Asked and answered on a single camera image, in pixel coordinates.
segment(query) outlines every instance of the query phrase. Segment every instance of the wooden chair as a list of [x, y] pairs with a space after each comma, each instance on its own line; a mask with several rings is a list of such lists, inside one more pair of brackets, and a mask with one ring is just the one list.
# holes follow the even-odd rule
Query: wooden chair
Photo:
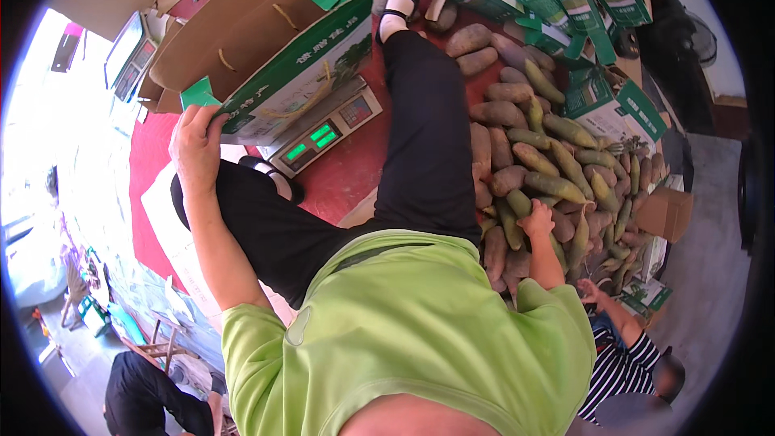
[[[170, 339], [167, 342], [157, 343], [156, 339], [159, 334], [159, 327], [162, 324], [168, 325], [172, 332], [170, 333]], [[175, 325], [170, 324], [168, 321], [163, 320], [160, 317], [156, 317], [156, 327], [153, 329], [153, 336], [150, 339], [150, 344], [135, 345], [130, 340], [121, 338], [121, 341], [129, 347], [133, 352], [137, 352], [142, 355], [148, 362], [154, 364], [161, 369], [157, 358], [164, 359], [164, 374], [170, 374], [170, 363], [172, 357], [177, 354], [186, 354], [193, 358], [199, 358], [199, 355], [182, 348], [180, 345], [175, 344], [175, 337], [178, 335], [178, 328]]]

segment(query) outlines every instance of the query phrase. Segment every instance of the green t-shirt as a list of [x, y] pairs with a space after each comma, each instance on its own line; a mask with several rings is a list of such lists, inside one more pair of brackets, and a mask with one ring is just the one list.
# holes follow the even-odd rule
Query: green t-shirt
[[[396, 247], [332, 274], [376, 247]], [[573, 286], [526, 279], [510, 312], [458, 237], [377, 231], [317, 273], [287, 329], [271, 310], [223, 314], [239, 433], [338, 434], [375, 398], [409, 393], [501, 434], [565, 434], [589, 390], [595, 342]]]

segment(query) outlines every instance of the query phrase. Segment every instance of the black pants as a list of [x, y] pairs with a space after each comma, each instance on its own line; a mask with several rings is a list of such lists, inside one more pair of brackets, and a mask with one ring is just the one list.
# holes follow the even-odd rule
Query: black pants
[[196, 436], [212, 436], [212, 412], [175, 385], [142, 355], [121, 352], [113, 366], [105, 391], [105, 422], [111, 434], [166, 434], [164, 408], [180, 426]]
[[[384, 43], [393, 122], [374, 218], [336, 228], [276, 193], [261, 172], [221, 160], [216, 191], [226, 226], [258, 278], [298, 309], [315, 273], [367, 232], [404, 228], [479, 245], [466, 87], [454, 59], [413, 31]], [[176, 176], [172, 198], [189, 226]]]

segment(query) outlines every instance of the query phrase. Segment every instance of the striped shirt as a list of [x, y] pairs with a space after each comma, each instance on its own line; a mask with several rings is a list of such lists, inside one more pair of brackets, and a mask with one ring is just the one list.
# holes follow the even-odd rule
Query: striped shirt
[[642, 332], [631, 348], [621, 348], [616, 337], [607, 328], [598, 328], [595, 335], [597, 359], [592, 370], [589, 394], [579, 409], [579, 417], [597, 424], [597, 404], [608, 397], [624, 392], [654, 394], [651, 374], [660, 351]]

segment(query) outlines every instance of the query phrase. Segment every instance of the digital scale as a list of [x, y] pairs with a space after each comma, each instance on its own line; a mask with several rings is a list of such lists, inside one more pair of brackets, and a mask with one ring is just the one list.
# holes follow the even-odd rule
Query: digital scale
[[145, 17], [136, 11], [124, 24], [105, 60], [105, 89], [115, 87], [116, 97], [128, 101], [158, 47], [151, 39]]
[[363, 77], [356, 75], [258, 151], [292, 178], [379, 113], [382, 106]]

